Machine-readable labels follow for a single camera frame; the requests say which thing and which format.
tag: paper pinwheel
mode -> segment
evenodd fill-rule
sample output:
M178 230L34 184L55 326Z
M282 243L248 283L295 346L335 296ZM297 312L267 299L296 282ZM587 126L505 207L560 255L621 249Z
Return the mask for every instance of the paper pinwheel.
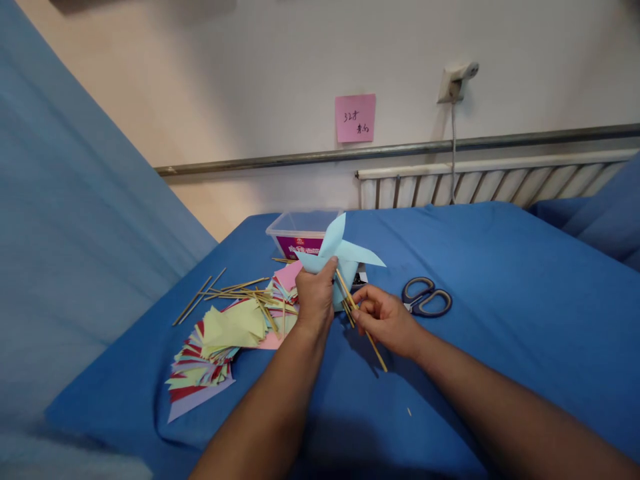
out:
M379 265L380 267L386 267L386 265L371 250L342 240L345 233L346 218L347 214L343 213L327 227L325 238L322 240L322 246L317 256L304 252L295 252L295 254L302 262L305 270L311 273L320 272L329 259L335 255L338 257L338 269L347 284L347 288L351 288L360 262ZM342 292L339 282L336 281L333 286L333 309L335 311L344 310L342 307L344 298L345 294Z

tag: hand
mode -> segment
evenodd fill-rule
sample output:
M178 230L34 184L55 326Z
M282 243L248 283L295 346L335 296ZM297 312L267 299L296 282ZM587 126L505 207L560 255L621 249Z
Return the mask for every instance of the hand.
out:
M311 328L314 333L329 329L333 320L333 276L337 267L338 257L332 257L317 275L300 270L295 278L300 303L296 325Z
M360 310L351 316L358 332L368 331L386 348L402 357L415 360L420 352L424 330L407 311L402 301L373 285L365 285L353 295Z

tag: stack of paper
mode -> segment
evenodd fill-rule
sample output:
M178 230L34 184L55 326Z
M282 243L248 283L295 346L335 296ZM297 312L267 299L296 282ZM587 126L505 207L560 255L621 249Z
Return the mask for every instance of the stack of paper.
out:
M267 331L254 299L236 302L222 312L212 307L173 358L166 381L171 396L169 422L230 386L233 356L240 347L259 347Z
M298 318L295 278L301 269L301 262L296 261L273 274L267 288L259 291L263 293L259 298L264 309L254 298L238 299L222 311L212 307L195 325L184 347L173 358L171 377L166 382L171 396L169 422L235 382L231 360L240 348L280 347Z
M267 286L272 297L267 308L282 337L291 331L298 320L298 290L295 287L295 278L300 270L302 270L300 261L290 263L283 269L276 271Z

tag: clear plastic container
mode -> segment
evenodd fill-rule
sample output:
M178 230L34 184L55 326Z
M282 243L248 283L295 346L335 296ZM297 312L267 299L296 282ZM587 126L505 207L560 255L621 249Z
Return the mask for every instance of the clear plastic container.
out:
M296 251L317 255L329 224L343 210L284 212L267 228L283 258L297 259Z

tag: scissors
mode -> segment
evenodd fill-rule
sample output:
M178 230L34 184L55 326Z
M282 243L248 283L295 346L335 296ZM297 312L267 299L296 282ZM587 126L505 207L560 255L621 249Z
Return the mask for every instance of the scissors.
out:
M414 283L422 283L424 284L425 288L416 295L409 295L409 287ZM440 297L445 301L445 307L439 312L430 312L425 310L425 306L436 297ZM450 294L448 294L444 290L436 289L433 280L426 277L416 277L409 280L405 285L404 290L402 290L402 302L404 302L407 310L409 310L414 315L427 318L436 318L441 317L450 310L453 300L451 299Z

